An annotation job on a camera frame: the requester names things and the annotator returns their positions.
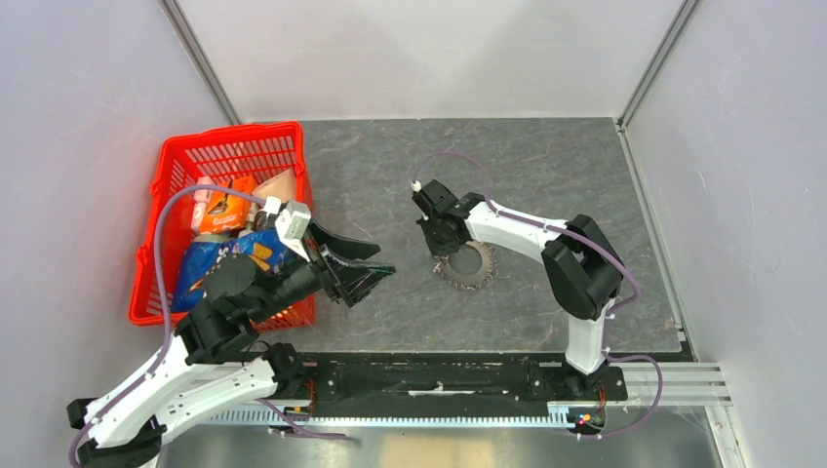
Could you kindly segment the orange snack box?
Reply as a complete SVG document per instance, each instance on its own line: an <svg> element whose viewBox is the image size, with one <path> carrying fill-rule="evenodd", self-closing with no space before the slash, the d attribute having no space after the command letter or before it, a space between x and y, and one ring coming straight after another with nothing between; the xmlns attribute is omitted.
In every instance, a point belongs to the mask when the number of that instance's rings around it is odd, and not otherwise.
<svg viewBox="0 0 827 468"><path fill-rule="evenodd" d="M219 186L251 195L256 188L256 180L251 175L245 175L228 179ZM212 190L198 232L218 234L242 229L247 222L251 203L247 199Z"/></svg>

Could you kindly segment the aluminium frame post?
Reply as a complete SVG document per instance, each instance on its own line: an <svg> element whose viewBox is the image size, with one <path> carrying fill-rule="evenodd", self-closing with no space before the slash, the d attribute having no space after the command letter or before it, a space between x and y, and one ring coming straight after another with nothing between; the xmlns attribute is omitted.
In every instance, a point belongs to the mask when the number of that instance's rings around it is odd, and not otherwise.
<svg viewBox="0 0 827 468"><path fill-rule="evenodd" d="M160 0L159 4L224 120L229 125L241 125L243 121L180 3L177 0Z"/></svg>
<svg viewBox="0 0 827 468"><path fill-rule="evenodd" d="M658 43L640 80L624 106L615 123L621 131L626 131L637 115L641 105L659 77L667 60L680 42L686 28L691 22L701 0L683 0L675 16L671 19L666 32Z"/></svg>

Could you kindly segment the pink white small packet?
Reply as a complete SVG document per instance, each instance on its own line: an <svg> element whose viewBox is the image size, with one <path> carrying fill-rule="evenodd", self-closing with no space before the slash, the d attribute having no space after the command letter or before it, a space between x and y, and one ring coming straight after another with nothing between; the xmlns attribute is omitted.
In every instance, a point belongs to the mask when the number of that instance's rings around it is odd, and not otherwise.
<svg viewBox="0 0 827 468"><path fill-rule="evenodd" d="M190 229L198 233L201 228L201 223L205 216L208 204L212 198L211 189L197 189L193 191L193 209L190 220Z"/></svg>

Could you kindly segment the right aluminium frame post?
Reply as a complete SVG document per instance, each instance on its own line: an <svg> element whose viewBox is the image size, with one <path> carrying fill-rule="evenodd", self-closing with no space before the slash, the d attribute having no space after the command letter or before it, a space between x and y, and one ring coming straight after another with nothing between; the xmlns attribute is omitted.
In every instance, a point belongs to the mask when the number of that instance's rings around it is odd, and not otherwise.
<svg viewBox="0 0 827 468"><path fill-rule="evenodd" d="M667 60L680 42L686 28L691 22L701 0L683 0L675 16L671 19L666 32L658 43L640 80L624 106L615 123L621 131L626 131L637 115L641 105L659 77Z"/></svg>

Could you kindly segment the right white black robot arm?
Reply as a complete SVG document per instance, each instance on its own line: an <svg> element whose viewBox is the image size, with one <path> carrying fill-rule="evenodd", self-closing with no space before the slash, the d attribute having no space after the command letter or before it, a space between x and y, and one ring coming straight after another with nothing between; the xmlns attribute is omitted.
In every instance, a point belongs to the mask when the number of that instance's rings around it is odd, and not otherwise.
<svg viewBox="0 0 827 468"><path fill-rule="evenodd" d="M552 293L569 316L563 385L586 399L602 386L609 360L604 348L607 312L615 305L626 269L596 221L510 211L482 194L455 196L436 179L414 181L418 225L439 272L458 286L482 285L491 248L499 246L542 264Z"/></svg>

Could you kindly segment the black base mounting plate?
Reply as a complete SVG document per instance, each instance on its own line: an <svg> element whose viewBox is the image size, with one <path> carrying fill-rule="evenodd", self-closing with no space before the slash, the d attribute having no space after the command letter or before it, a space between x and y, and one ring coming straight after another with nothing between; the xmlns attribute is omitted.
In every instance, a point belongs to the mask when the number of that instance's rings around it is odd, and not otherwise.
<svg viewBox="0 0 827 468"><path fill-rule="evenodd" d="M590 407L629 397L622 370L609 365L596 386L573 392L560 353L300 352L259 342L231 359L257 357L274 357L285 372L277 396L310 401L315 416L543 415L549 403Z"/></svg>

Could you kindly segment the blue Doritos chip bag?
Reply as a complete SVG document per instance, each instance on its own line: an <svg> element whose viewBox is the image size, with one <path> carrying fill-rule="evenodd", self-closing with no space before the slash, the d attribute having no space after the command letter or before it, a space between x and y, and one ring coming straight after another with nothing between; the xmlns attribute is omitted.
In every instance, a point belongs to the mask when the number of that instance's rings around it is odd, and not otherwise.
<svg viewBox="0 0 827 468"><path fill-rule="evenodd" d="M252 258L266 273L276 273L295 256L274 230L253 231L239 238L198 236L180 262L171 310L178 313L192 309L204 296L202 282L208 271L224 257L234 254Z"/></svg>

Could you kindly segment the left aluminium frame post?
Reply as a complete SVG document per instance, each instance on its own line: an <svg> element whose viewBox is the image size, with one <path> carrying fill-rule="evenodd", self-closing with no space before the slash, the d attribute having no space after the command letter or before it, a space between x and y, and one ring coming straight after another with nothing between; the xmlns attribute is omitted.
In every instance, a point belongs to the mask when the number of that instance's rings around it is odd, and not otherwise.
<svg viewBox="0 0 827 468"><path fill-rule="evenodd" d="M160 0L159 4L224 120L229 125L241 125L243 121L180 3L177 0Z"/></svg>

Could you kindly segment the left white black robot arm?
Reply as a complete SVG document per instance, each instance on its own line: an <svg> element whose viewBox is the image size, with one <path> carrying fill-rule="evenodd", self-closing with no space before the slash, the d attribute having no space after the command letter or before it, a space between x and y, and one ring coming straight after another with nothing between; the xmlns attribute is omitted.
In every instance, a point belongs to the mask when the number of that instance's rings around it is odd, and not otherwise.
<svg viewBox="0 0 827 468"><path fill-rule="evenodd" d="M317 292L353 306L395 267L374 260L377 244L337 236L316 223L308 225L298 247L299 254L274 272L244 254L213 266L203 281L203 299L150 361L107 395L68 405L77 432L70 463L139 467L214 414L252 400L299 395L306 370L291 344L249 353L258 340L256 324Z"/></svg>

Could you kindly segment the red plastic basket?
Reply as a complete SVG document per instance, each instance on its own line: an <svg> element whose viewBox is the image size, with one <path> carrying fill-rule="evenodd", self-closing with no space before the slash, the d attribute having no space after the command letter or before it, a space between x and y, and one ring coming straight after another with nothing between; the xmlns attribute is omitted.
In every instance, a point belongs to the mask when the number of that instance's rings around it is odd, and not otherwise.
<svg viewBox="0 0 827 468"><path fill-rule="evenodd" d="M149 185L150 211L143 243L136 253L137 268L128 313L139 327L163 325L161 294L155 273L153 240L159 214L182 188L201 176L223 183L235 176L257 182L293 169L296 200L313 209L313 191L304 159L304 131L299 122L222 127L167 139L160 150ZM195 234L189 227L194 201L190 194L176 201L161 235L161 261L167 299L173 298L180 261ZM315 297L310 296L256 327L261 332L310 326L315 322Z"/></svg>

